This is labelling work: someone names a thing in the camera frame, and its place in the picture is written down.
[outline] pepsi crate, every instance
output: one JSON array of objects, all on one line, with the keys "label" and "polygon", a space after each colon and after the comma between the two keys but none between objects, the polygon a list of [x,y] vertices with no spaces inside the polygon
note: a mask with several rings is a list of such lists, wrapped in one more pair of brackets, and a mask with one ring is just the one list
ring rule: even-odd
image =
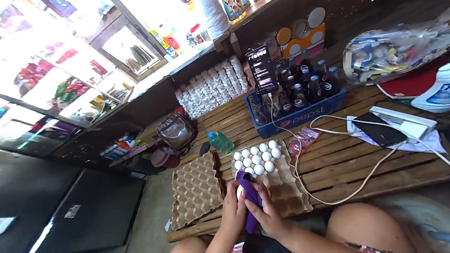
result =
[{"label": "pepsi crate", "polygon": [[[264,108],[262,106],[262,103],[260,102],[256,92],[253,92],[245,97],[245,103],[247,103],[248,111],[250,112],[250,115],[252,116],[253,124],[255,125],[256,131],[258,131],[259,135],[263,139],[270,138],[274,135],[277,135],[284,130],[276,128],[272,122],[263,125],[258,126],[255,122],[255,118],[252,113],[252,109],[250,107],[250,104],[248,102],[248,98],[250,96],[253,96],[255,101],[259,104],[261,104],[261,108]],[[275,124],[279,127],[283,127],[286,129],[291,129],[294,127],[297,127],[301,124],[304,124],[306,122],[312,121],[316,119],[319,116],[331,114],[333,112],[339,111],[344,107],[345,98],[347,97],[347,89],[341,88],[339,93],[336,95],[326,98],[316,104],[313,104],[311,106],[306,107],[303,110],[297,111],[295,113],[292,113],[290,115],[287,115],[279,120],[275,120]]]}]

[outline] person's hand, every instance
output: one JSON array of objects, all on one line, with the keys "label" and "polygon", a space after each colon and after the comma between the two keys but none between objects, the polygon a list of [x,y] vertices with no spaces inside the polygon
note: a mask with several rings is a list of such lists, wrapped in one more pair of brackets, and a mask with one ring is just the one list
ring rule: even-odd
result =
[{"label": "person's hand", "polygon": [[242,195],[245,195],[245,190],[242,190],[238,201],[236,197],[236,188],[238,186],[239,182],[236,180],[231,181],[227,185],[227,194],[222,208],[222,223],[220,225],[220,229],[224,230],[229,236],[235,236],[236,239],[244,229],[247,218],[245,198],[242,197]]},{"label": "person's hand", "polygon": [[245,205],[268,235],[275,239],[281,238],[288,233],[289,223],[278,214],[266,186],[258,179],[255,179],[255,183],[252,185],[262,199],[262,210],[248,199],[245,199]]}]

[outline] cardboard egg tray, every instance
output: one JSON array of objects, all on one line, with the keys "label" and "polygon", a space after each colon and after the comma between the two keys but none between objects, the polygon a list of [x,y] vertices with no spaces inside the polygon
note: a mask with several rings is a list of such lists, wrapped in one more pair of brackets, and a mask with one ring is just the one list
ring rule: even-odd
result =
[{"label": "cardboard egg tray", "polygon": [[[275,171],[270,173],[264,170],[264,174],[261,176],[254,175],[255,178],[261,180],[267,189],[271,193],[272,201],[274,202],[275,208],[278,210],[282,217],[294,216],[301,214],[303,212],[312,211],[313,207],[309,203],[308,194],[301,186],[299,180],[293,176],[294,166],[290,165],[291,157],[289,156],[288,149],[286,148],[286,144],[283,140],[276,140],[278,142],[278,149],[281,150],[281,158],[275,159],[271,158],[270,160],[275,164]],[[231,169],[233,171],[233,175],[236,178],[236,168],[234,167],[235,163],[234,157],[231,159]]]},{"label": "cardboard egg tray", "polygon": [[204,154],[173,172],[173,231],[210,213],[223,204],[219,179],[211,152]]}]

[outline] smartphone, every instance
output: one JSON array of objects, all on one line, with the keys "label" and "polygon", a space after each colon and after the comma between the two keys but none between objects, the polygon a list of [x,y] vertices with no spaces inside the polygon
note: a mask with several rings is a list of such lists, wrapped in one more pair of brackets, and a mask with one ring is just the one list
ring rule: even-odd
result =
[{"label": "smartphone", "polygon": [[[355,120],[388,124],[373,113],[366,113]],[[406,135],[392,127],[355,121],[353,123],[381,147],[392,146],[408,139]]]},{"label": "smartphone", "polygon": [[245,57],[255,78],[256,92],[262,95],[277,91],[277,77],[267,46],[259,47]]}]

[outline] white plastic bottle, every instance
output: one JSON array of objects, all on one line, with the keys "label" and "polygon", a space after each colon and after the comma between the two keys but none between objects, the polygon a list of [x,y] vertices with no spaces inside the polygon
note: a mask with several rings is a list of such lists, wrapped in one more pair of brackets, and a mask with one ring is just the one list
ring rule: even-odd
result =
[{"label": "white plastic bottle", "polygon": [[450,111],[450,63],[439,68],[434,85],[415,98],[411,105],[432,113]]}]

